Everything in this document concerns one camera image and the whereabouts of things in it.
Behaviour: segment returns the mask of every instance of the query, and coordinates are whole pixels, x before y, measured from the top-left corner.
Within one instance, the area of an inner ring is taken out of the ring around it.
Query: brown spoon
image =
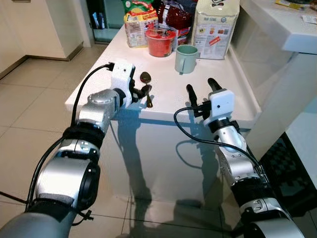
[[[143,72],[141,73],[140,80],[142,83],[148,84],[151,81],[151,76],[148,72]],[[147,95],[147,107],[148,108],[153,107],[153,104],[149,95]]]

